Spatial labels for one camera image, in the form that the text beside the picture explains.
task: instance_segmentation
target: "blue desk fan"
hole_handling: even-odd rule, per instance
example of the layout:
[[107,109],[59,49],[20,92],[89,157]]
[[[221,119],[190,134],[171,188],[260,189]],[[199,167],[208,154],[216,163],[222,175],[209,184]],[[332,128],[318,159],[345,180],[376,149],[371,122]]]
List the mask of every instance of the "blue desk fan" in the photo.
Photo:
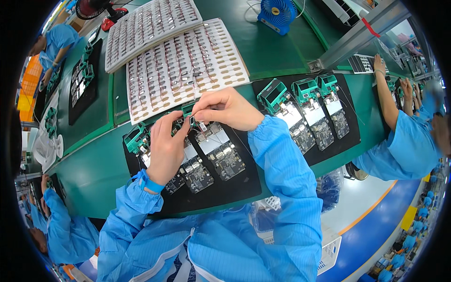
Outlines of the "blue desk fan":
[[291,0],[262,0],[260,8],[257,19],[280,35],[290,31],[290,23],[298,15],[298,9]]

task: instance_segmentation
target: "electric fan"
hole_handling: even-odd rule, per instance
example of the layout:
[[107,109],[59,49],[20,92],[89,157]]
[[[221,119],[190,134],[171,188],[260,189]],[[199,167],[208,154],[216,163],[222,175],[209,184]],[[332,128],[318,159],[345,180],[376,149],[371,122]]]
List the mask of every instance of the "electric fan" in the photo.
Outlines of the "electric fan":
[[100,15],[107,10],[110,15],[102,20],[102,30],[108,31],[121,17],[129,13],[126,8],[113,9],[113,4],[109,0],[77,0],[75,11],[77,17],[89,20]]
[[290,31],[290,23],[298,15],[298,9],[291,0],[262,0],[257,19],[274,29],[280,35]]

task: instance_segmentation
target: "factory floor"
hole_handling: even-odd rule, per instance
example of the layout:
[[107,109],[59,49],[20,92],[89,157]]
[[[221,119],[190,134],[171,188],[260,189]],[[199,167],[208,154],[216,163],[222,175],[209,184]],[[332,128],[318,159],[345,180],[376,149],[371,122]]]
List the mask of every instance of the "factory floor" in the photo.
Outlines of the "factory floor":
[[345,179],[335,209],[322,222],[342,236],[336,264],[318,282],[354,282],[389,250],[407,208],[418,200],[421,180]]

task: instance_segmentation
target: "red and black fan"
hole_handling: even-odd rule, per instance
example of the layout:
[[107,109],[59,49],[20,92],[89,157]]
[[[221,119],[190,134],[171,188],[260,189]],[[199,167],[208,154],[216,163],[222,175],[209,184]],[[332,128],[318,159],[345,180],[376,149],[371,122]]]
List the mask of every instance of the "red and black fan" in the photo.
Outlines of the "red and black fan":
[[100,15],[107,10],[110,15],[102,20],[102,30],[108,31],[121,17],[128,14],[126,8],[113,9],[113,3],[109,0],[78,0],[75,6],[77,17],[88,20]]

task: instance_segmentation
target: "blue floor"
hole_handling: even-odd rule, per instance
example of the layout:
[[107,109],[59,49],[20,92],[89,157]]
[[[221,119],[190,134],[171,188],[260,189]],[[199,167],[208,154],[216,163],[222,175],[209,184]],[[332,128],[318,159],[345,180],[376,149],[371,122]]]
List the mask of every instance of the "blue floor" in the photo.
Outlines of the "blue floor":
[[317,277],[318,282],[346,279],[384,244],[410,206],[420,180],[399,180],[382,201],[342,235],[334,267]]

